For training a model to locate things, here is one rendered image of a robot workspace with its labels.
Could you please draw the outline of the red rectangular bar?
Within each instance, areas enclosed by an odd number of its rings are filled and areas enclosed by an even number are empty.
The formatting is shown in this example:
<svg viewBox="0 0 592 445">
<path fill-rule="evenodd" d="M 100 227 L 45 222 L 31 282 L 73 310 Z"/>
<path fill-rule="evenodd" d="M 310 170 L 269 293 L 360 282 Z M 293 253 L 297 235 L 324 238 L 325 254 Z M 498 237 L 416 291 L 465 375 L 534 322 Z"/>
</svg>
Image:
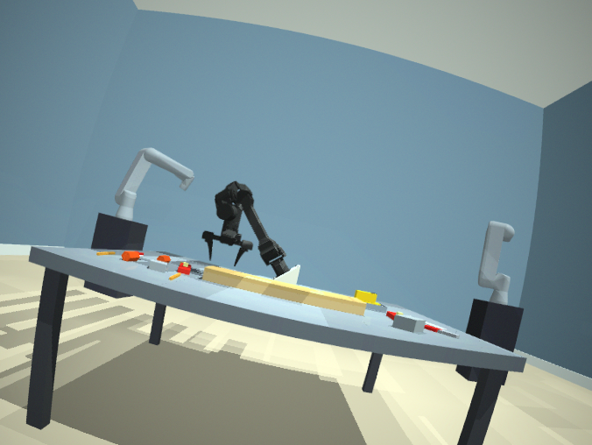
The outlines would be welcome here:
<svg viewBox="0 0 592 445">
<path fill-rule="evenodd" d="M 181 272 L 181 273 L 185 273 L 186 275 L 189 275 L 191 272 L 191 265 L 189 265 L 189 263 L 181 263 L 178 271 L 177 272 Z"/>
<path fill-rule="evenodd" d="M 394 320 L 395 314 L 402 314 L 403 315 L 403 313 L 401 313 L 401 312 L 393 313 L 393 312 L 387 311 L 387 313 L 386 313 L 386 315 L 393 320 Z"/>
</svg>

